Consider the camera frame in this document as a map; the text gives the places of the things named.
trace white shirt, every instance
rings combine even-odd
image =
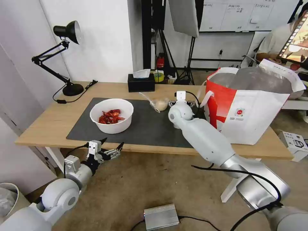
[[[279,54],[293,32],[293,23],[272,30],[262,41],[257,54]]]

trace cooked crayfish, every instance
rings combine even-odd
[[[119,120],[125,120],[123,117],[119,117],[121,110],[115,109],[109,112],[102,111],[103,115],[99,118],[100,124],[116,124]]]

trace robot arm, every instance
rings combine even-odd
[[[191,108],[185,101],[183,91],[177,92],[177,101],[170,108],[169,120],[175,128],[181,129],[185,139],[207,161],[221,169],[238,170],[255,173],[271,181],[279,190],[281,198],[287,197],[289,186],[263,163],[245,159],[237,155],[227,138],[206,120],[193,118]],[[255,176],[228,172],[233,178],[241,178],[236,189],[249,207],[258,209],[278,198],[277,191],[263,179]],[[276,206],[271,210],[264,210],[272,230],[306,230],[308,214],[295,208]]]
[[[66,178],[50,183],[40,197],[41,201],[18,210],[0,225],[0,231],[51,231],[63,214],[75,206],[97,168],[105,160],[121,154],[123,144],[116,149],[102,150],[102,142],[93,140],[89,142],[85,161],[80,162],[72,155],[65,158]]]

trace red fire extinguisher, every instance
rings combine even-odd
[[[164,53],[159,53],[157,57],[156,67],[163,68],[165,66]]]

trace bag handle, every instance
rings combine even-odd
[[[202,91],[202,87],[205,85],[205,83],[206,83],[206,81],[207,81],[207,79],[201,84],[201,86],[199,87],[199,90],[198,90],[198,92],[197,92],[197,98],[199,99],[199,97],[200,97],[200,95],[201,95],[201,91]]]
[[[205,94],[205,97],[204,97],[204,99],[202,100],[202,103],[200,104],[200,107],[203,107],[204,105],[206,105],[207,102],[208,102],[208,100],[210,99],[211,96],[214,96],[214,92],[208,91],[208,92]]]

